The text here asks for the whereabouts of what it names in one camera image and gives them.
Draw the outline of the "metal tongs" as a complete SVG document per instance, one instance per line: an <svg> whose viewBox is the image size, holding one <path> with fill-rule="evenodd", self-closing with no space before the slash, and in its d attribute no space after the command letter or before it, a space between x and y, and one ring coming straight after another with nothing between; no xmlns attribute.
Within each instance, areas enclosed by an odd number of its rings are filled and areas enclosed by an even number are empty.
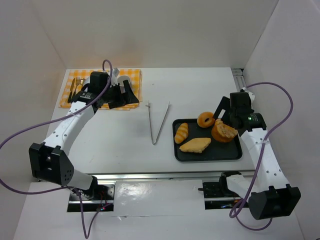
<svg viewBox="0 0 320 240"><path fill-rule="evenodd" d="M160 106L148 101L145 106L147 107L151 143L153 146L156 146L167 120L171 103L167 102L166 106Z"/></svg>

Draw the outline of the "striped croissant bread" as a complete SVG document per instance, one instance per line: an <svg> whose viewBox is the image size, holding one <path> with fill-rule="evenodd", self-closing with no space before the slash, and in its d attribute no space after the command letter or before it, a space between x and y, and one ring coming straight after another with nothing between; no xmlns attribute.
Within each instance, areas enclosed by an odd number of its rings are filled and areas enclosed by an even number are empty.
<svg viewBox="0 0 320 240"><path fill-rule="evenodd" d="M176 144L181 144L189 135L189 127L188 124L186 122L182 123L174 136L174 142Z"/></svg>

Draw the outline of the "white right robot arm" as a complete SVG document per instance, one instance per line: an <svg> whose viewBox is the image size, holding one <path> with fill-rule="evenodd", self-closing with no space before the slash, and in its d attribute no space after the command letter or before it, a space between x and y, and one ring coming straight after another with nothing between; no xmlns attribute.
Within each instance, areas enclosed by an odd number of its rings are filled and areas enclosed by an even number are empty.
<svg viewBox="0 0 320 240"><path fill-rule="evenodd" d="M254 94L233 92L222 97L214 118L222 110L222 122L237 130L247 147L255 171L251 180L236 171L223 172L222 186L242 198L241 206L248 205L256 220L289 216L301 198L298 187L290 185L282 172L274 151L268 142L270 130L261 114L252 109Z"/></svg>

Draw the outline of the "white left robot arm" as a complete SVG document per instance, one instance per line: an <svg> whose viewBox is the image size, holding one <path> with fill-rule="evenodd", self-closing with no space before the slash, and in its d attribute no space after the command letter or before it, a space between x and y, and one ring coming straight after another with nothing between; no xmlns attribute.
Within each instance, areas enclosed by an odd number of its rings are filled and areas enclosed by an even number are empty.
<svg viewBox="0 0 320 240"><path fill-rule="evenodd" d="M70 149L86 123L104 104L110 109L137 104L130 78L93 71L83 87L71 97L67 118L42 142L29 148L32 176L63 187L74 187L92 199L103 188L98 179L76 170L69 159Z"/></svg>

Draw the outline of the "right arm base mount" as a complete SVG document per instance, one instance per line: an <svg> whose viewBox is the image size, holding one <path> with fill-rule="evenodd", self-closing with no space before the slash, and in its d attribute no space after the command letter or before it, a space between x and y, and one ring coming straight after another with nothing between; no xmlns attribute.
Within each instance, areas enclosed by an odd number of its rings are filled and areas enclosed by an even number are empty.
<svg viewBox="0 0 320 240"><path fill-rule="evenodd" d="M198 191L203 193L206 210L231 209L240 196L227 188L227 177L241 175L239 171L222 172L218 180L205 181Z"/></svg>

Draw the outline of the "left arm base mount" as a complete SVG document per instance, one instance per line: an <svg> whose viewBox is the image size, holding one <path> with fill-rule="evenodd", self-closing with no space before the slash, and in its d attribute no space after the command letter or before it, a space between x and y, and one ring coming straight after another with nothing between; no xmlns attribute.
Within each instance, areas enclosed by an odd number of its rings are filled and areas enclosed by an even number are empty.
<svg viewBox="0 0 320 240"><path fill-rule="evenodd" d="M98 192L94 196L90 197L80 191L83 212L113 212L114 211L114 196L115 196L116 185L114 183L107 183L99 185ZM69 195L68 213L80 213L81 203L79 196L72 191Z"/></svg>

